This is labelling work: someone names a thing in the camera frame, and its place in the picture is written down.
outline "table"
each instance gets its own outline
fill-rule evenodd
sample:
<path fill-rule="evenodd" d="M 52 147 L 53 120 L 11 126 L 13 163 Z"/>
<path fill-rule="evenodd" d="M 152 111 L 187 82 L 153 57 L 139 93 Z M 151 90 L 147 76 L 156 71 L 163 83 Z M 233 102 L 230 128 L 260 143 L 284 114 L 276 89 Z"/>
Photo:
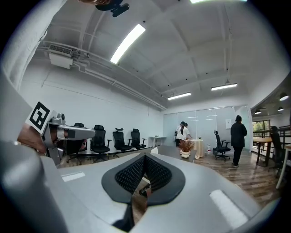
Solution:
<path fill-rule="evenodd" d="M 267 167 L 268 164 L 269 164 L 272 139 L 270 137 L 254 137 L 253 141 L 259 143 L 258 158 L 256 160 L 256 164 L 261 166 L 261 167 Z M 260 150 L 261 150 L 261 144 L 262 143 L 264 143 L 264 144 L 267 143 L 267 153 L 266 153 L 265 164 L 264 163 L 259 164 Z"/>
<path fill-rule="evenodd" d="M 161 136 L 161 137 L 149 137 L 149 138 L 153 138 L 154 142 L 153 142 L 153 146 L 156 147 L 156 139 L 158 138 L 166 138 L 165 136 Z"/>
<path fill-rule="evenodd" d="M 194 142 L 194 150 L 196 150 L 195 159 L 204 157 L 204 147 L 202 139 L 191 139 L 191 142 Z"/>
<path fill-rule="evenodd" d="M 180 155 L 180 148 L 165 146 L 165 145 L 158 146 L 158 147 L 154 148 L 153 150 L 155 151 L 156 149 L 158 149 L 157 154 L 166 155 L 166 156 L 180 159 L 180 160 L 187 161 L 187 162 L 194 162 L 194 157 L 196 155 L 196 150 L 192 150 L 190 153 L 190 156 L 188 158 L 183 158 Z"/>
<path fill-rule="evenodd" d="M 282 171 L 281 171 L 278 183 L 276 185 L 276 189 L 279 188 L 279 186 L 280 186 L 280 184 L 282 182 L 282 179 L 283 179 L 283 176 L 284 176 L 284 172 L 285 172 L 285 168 L 286 168 L 286 164 L 287 164 L 288 153 L 291 151 L 291 144 L 286 145 L 285 149 L 286 149 L 286 152 L 285 152 L 284 163 L 283 163 L 283 167 L 282 167 Z"/>

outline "black hair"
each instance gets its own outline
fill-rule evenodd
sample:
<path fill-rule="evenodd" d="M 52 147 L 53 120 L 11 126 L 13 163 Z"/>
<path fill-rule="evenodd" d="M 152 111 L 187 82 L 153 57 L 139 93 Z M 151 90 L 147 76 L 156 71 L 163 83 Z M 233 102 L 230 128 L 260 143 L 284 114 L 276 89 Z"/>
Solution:
<path fill-rule="evenodd" d="M 236 122 L 240 122 L 241 121 L 241 116 L 240 115 L 237 115 L 236 116 Z"/>
<path fill-rule="evenodd" d="M 185 122 L 181 122 L 181 125 L 183 125 L 183 126 L 181 127 L 181 134 L 184 135 L 184 134 L 183 134 L 183 130 L 184 130 L 184 126 L 185 126 L 186 124 L 185 124 Z"/>

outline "black coat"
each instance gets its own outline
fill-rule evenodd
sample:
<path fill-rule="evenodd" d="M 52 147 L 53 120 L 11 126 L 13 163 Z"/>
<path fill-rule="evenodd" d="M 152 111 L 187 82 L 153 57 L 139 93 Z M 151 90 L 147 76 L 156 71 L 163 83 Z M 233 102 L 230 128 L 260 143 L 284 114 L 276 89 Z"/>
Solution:
<path fill-rule="evenodd" d="M 241 123 L 234 123 L 231 126 L 231 145 L 233 147 L 245 147 L 246 127 Z"/>

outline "white shirt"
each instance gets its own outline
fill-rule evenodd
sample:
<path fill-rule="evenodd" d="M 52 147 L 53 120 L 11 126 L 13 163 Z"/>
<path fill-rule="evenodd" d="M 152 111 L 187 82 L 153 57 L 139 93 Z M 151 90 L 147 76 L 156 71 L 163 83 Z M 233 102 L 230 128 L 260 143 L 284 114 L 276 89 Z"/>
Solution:
<path fill-rule="evenodd" d="M 190 134 L 189 130 L 186 127 L 184 127 L 183 135 L 182 135 L 181 134 L 181 127 L 179 127 L 176 139 L 181 139 L 181 140 L 185 141 L 188 134 Z"/>

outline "flower pot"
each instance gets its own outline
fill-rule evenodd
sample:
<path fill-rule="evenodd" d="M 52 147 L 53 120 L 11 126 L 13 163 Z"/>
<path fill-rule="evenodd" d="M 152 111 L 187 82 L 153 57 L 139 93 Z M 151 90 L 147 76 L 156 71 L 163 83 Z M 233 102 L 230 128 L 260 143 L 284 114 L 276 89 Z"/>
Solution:
<path fill-rule="evenodd" d="M 182 156 L 183 158 L 189 158 L 189 156 L 190 156 L 190 151 L 189 151 L 189 152 L 181 151 L 181 156 Z"/>

